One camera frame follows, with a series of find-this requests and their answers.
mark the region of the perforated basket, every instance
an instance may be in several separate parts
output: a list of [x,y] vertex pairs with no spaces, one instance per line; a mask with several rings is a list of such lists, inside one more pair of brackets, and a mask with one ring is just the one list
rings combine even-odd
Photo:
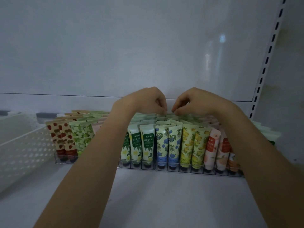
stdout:
[[49,160],[55,148],[49,131],[37,122],[36,115],[6,117],[0,120],[0,131],[1,192]]

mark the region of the left arm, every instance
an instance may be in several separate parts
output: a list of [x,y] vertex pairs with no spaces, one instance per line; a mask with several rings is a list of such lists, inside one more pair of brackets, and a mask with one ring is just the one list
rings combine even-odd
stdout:
[[165,96],[156,87],[144,88],[115,102],[34,227],[98,227],[131,118],[136,112],[165,114],[166,111]]

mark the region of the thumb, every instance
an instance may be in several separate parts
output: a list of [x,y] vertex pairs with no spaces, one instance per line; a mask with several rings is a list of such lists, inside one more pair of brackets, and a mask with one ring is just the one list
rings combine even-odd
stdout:
[[159,106],[158,104],[155,103],[155,105],[154,105],[154,113],[165,115],[166,114],[166,110],[164,108],[162,108],[161,106]]
[[189,103],[183,107],[177,108],[174,113],[175,115],[183,115],[183,114],[190,114],[191,112],[192,112],[191,105]]

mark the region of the right arm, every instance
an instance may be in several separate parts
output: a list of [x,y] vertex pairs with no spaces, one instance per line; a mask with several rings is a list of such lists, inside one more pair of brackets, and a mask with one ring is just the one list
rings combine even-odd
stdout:
[[218,119],[269,227],[296,227],[302,223],[303,175],[238,106],[210,92],[192,88],[178,97],[172,111],[176,115],[194,113],[214,115]]

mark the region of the hand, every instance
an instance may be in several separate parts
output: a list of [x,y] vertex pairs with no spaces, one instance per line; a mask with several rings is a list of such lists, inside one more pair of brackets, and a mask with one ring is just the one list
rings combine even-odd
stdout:
[[132,110],[133,113],[157,113],[162,115],[166,114],[168,110],[165,95],[156,87],[143,88],[131,93],[116,101],[113,108],[120,108],[120,110],[127,108]]
[[172,112],[176,115],[215,115],[221,110],[221,107],[230,103],[230,101],[218,95],[193,87],[177,98]]

